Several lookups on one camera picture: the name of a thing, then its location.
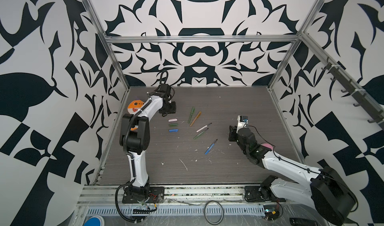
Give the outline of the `pink pen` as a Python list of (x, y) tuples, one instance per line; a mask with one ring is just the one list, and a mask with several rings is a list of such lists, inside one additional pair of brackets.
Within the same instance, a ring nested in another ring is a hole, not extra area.
[(199, 133), (201, 132), (202, 130), (204, 130), (205, 128), (207, 128), (208, 126), (210, 126), (212, 123), (209, 123), (207, 125), (204, 125), (203, 127), (201, 127), (200, 129), (196, 130), (196, 133)]

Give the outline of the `dark green pen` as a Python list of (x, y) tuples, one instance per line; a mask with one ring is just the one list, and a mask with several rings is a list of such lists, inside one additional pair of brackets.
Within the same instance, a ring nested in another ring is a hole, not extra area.
[(193, 139), (196, 140), (198, 139), (199, 137), (201, 137), (209, 128), (206, 128), (204, 130), (202, 130), (200, 133), (198, 133)]

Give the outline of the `orange pen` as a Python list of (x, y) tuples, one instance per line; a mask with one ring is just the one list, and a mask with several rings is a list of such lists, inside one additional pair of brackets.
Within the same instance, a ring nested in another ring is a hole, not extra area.
[(194, 123), (196, 122), (196, 120), (197, 120), (198, 118), (194, 118), (194, 120), (191, 122), (191, 124), (190, 124), (190, 127), (192, 127), (193, 125), (194, 125)]

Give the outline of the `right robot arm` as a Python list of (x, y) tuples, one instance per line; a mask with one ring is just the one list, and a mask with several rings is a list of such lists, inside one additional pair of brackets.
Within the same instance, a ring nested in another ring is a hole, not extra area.
[(329, 223), (341, 226), (359, 201), (337, 171), (325, 167), (310, 167), (278, 154), (274, 146), (257, 142), (247, 127), (230, 126), (229, 141), (235, 142), (247, 159), (263, 169), (279, 173), (290, 182), (274, 176), (265, 181), (276, 198), (295, 201), (315, 209)]

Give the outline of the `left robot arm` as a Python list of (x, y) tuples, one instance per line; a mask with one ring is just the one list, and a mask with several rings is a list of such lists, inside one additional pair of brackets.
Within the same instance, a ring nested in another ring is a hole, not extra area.
[(173, 101), (175, 90), (167, 84), (168, 71), (160, 74), (159, 85), (148, 99), (134, 114), (122, 117), (120, 145), (130, 162), (130, 181), (118, 186), (115, 192), (115, 206), (118, 214), (125, 221), (133, 224), (141, 223), (145, 217), (128, 218), (119, 207), (118, 194), (124, 190), (123, 200), (129, 203), (150, 198), (149, 175), (146, 169), (146, 152), (150, 144), (150, 120), (156, 113), (163, 117), (176, 113), (176, 102)]

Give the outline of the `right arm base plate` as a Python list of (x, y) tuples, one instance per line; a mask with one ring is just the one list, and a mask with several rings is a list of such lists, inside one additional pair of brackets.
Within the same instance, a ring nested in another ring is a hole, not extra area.
[(286, 202), (284, 198), (276, 197), (271, 189), (262, 186), (246, 186), (245, 188), (245, 201), (248, 203), (260, 202)]

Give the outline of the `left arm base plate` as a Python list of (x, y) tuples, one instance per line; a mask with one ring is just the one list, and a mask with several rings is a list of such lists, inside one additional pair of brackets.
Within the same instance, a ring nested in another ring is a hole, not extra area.
[(161, 201), (164, 197), (164, 187), (126, 187), (122, 199), (123, 204), (150, 203)]

